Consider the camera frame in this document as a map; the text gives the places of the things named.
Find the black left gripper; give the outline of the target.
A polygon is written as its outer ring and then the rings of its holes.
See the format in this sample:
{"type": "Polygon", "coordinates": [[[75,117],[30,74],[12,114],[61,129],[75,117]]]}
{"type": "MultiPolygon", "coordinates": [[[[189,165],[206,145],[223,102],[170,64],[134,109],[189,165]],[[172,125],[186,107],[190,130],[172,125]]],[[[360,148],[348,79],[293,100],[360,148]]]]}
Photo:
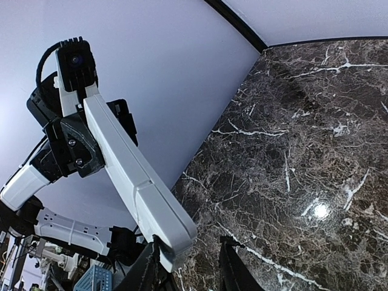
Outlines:
{"type": "MultiPolygon", "coordinates": [[[[55,77],[56,72],[42,81],[51,99],[45,98],[35,89],[27,100],[27,108],[42,126],[47,137],[38,153],[30,160],[30,164],[50,182],[75,172],[85,178],[105,166],[104,157],[89,130],[83,109],[78,109],[76,113],[66,117],[61,115],[58,89],[54,87],[55,77]]],[[[137,146],[137,130],[127,101],[117,99],[107,105],[137,146]]]]}

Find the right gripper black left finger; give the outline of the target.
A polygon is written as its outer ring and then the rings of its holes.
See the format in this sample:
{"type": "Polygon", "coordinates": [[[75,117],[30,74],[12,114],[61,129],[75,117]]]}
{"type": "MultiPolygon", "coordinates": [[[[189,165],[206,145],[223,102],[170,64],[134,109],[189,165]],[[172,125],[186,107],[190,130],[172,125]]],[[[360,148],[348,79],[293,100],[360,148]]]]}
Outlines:
{"type": "Polygon", "coordinates": [[[117,291],[157,289],[160,242],[160,238],[153,235],[153,241],[146,245],[125,278],[116,287],[117,291]]]}

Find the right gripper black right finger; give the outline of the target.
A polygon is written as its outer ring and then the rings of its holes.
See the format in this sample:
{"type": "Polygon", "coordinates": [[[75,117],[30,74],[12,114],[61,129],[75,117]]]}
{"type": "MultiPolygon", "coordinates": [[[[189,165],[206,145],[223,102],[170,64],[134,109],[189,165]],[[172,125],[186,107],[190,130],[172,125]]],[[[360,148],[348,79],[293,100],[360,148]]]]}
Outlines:
{"type": "Polygon", "coordinates": [[[246,246],[231,236],[221,236],[219,241],[221,243],[219,253],[221,290],[263,291],[264,289],[252,276],[235,250],[235,247],[245,249],[246,246]]]}

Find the wide white remote control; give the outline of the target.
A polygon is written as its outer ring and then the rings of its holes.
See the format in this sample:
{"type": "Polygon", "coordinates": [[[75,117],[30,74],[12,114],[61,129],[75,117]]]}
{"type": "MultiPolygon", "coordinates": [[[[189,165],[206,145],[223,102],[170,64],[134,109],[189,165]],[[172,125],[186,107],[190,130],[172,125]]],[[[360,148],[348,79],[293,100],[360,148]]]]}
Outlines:
{"type": "Polygon", "coordinates": [[[183,266],[197,237],[196,225],[101,95],[84,100],[85,117],[115,189],[146,241],[158,236],[160,263],[172,273],[183,266]]]}

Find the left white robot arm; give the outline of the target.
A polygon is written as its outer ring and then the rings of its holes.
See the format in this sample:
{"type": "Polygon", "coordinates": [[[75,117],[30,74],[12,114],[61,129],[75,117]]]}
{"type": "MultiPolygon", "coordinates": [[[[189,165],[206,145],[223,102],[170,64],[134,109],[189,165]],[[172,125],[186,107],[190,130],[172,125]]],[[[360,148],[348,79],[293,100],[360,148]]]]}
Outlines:
{"type": "Polygon", "coordinates": [[[63,116],[57,73],[45,78],[27,100],[44,137],[1,188],[1,225],[15,237],[42,238],[72,252],[129,266],[144,250],[135,230],[99,227],[60,216],[44,207],[35,193],[62,177],[85,178],[105,166],[101,147],[93,137],[84,109],[63,116]]]}

